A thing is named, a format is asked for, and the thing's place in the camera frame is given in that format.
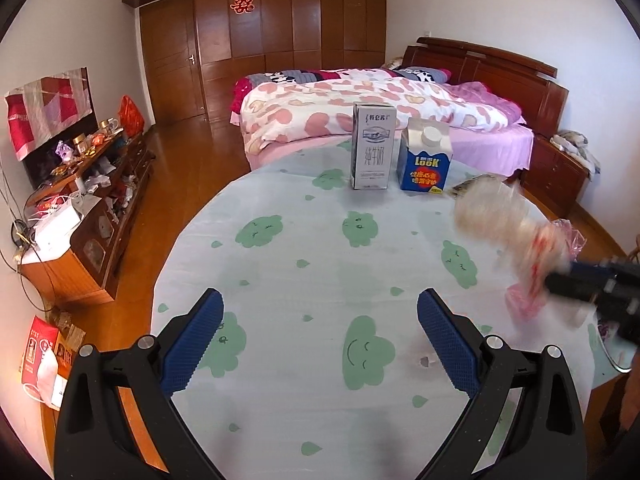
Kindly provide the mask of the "person's right hand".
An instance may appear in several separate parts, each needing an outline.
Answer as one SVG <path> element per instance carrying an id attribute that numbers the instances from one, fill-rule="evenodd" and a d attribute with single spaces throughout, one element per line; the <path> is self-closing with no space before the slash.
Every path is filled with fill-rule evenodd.
<path id="1" fill-rule="evenodd" d="M 636 354 L 627 374 L 625 391 L 620 404 L 620 429 L 631 430 L 640 411 L 640 363 Z"/>

